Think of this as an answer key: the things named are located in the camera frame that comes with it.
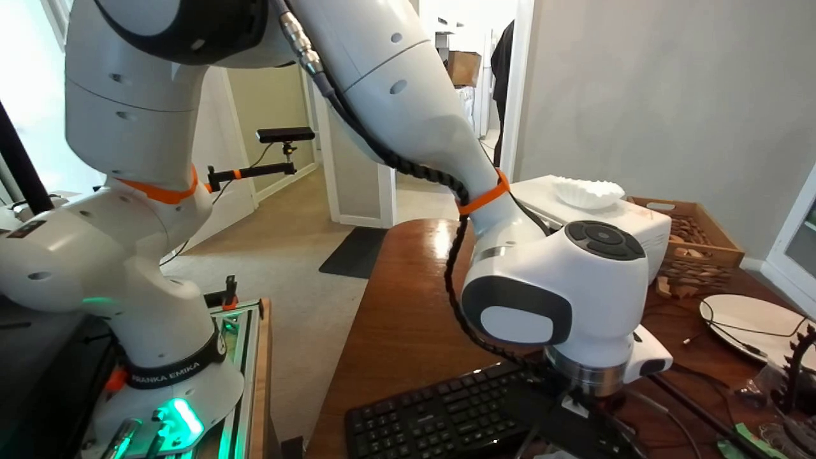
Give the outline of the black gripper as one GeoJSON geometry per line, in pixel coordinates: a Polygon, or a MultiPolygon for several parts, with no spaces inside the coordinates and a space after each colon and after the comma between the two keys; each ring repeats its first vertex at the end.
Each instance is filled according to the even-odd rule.
{"type": "Polygon", "coordinates": [[[594,399],[573,390],[530,386],[529,453],[571,459],[642,459],[632,435],[594,399]]]}

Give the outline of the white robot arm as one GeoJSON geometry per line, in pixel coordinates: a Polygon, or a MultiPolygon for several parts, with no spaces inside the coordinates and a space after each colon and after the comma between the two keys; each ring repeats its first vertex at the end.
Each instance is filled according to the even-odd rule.
{"type": "Polygon", "coordinates": [[[613,434],[592,407],[668,370],[645,329],[642,244],[596,219],[547,227],[471,134],[461,100],[409,0],[75,0],[66,27],[66,142],[104,179],[0,240],[6,296],[35,311],[104,318],[125,384],[94,430],[125,448],[156,421],[192,451],[242,395],[197,284],[160,269],[210,214],[221,172],[192,166],[211,66],[303,66],[373,157],[452,189],[474,250],[452,305],[499,356],[534,353],[557,376],[561,448],[592,457],[613,434]]]}

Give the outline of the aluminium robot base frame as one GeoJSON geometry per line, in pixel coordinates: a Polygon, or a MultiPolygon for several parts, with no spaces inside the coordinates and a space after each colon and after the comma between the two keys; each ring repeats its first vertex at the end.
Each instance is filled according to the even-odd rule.
{"type": "Polygon", "coordinates": [[[79,459],[248,459],[262,298],[211,305],[211,335],[165,367],[122,361],[108,379],[79,459]]]}

